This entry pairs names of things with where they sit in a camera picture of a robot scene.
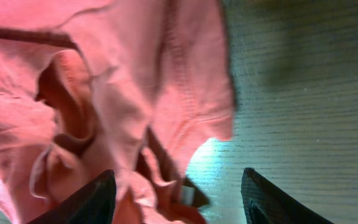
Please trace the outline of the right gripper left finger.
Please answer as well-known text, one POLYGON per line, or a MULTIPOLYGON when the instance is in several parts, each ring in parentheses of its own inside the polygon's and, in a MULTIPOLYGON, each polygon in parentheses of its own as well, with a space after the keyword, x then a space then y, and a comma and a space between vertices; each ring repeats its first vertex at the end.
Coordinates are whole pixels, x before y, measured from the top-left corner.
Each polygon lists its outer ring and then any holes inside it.
POLYGON ((106 170, 29 224, 111 224, 115 206, 115 176, 106 170))

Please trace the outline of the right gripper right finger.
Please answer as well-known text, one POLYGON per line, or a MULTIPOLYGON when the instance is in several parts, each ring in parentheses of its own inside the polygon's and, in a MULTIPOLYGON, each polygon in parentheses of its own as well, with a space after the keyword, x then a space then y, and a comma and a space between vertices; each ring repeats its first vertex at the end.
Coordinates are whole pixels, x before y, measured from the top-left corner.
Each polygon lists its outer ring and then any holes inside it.
POLYGON ((241 182, 247 224, 333 224, 246 167, 241 182))

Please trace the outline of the red printed t-shirt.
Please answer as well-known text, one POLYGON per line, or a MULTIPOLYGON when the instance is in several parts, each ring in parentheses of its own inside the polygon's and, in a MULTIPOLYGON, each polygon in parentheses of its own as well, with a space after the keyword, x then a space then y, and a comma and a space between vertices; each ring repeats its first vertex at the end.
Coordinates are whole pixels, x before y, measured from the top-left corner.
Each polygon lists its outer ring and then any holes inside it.
POLYGON ((195 151, 232 137, 216 0, 0 1, 0 211, 28 223, 102 172, 111 223, 204 223, 195 151))

